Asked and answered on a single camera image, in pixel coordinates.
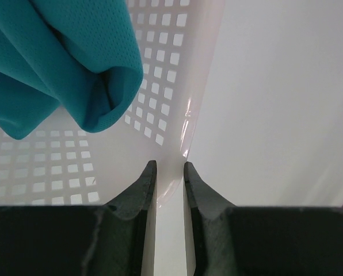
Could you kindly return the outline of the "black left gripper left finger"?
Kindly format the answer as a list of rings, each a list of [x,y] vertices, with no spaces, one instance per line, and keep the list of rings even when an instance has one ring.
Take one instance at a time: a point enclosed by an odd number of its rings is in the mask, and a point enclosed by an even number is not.
[[[103,205],[0,206],[0,275],[153,275],[157,163]]]

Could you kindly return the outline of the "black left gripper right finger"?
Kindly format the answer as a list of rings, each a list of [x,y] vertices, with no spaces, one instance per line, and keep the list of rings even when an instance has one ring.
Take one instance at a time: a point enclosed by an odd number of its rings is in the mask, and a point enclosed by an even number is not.
[[[236,206],[184,164],[188,275],[343,275],[343,208]]]

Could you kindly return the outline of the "white perforated plastic basket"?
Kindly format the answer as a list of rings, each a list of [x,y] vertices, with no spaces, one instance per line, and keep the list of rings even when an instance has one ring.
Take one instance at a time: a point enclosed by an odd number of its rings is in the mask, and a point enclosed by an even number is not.
[[[224,1],[128,1],[144,77],[133,103],[100,133],[81,130],[62,108],[22,140],[0,129],[0,205],[103,204],[150,160],[155,199],[182,180]]]

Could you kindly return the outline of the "teal t shirt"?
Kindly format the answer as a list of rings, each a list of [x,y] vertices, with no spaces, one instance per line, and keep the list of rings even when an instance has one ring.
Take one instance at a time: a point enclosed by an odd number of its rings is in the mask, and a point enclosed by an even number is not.
[[[0,128],[10,137],[59,107],[84,131],[104,131],[142,79],[125,1],[0,1]]]

